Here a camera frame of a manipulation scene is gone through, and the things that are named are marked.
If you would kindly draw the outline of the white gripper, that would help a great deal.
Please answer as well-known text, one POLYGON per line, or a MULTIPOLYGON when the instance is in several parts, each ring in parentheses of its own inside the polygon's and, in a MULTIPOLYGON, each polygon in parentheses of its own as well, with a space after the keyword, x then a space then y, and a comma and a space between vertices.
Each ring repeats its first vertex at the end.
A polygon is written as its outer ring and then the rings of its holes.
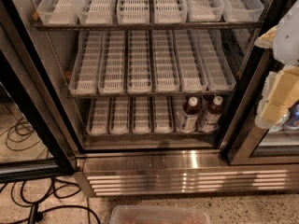
MULTIPOLYGON (((277 28, 275 25, 259 36, 254 45, 261 49, 273 48, 277 28)), ((263 85, 255 125, 262 129, 271 129, 298 100, 299 67, 287 65, 277 73, 271 71, 263 85)))

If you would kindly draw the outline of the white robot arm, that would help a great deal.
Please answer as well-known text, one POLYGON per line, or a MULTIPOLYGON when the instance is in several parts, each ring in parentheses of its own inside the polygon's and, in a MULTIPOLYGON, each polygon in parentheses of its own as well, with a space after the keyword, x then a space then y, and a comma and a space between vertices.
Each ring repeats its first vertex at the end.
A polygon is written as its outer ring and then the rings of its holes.
POLYGON ((255 125, 271 129, 299 99, 299 1, 254 45, 272 49, 274 59, 284 65, 267 76, 257 108, 255 125))

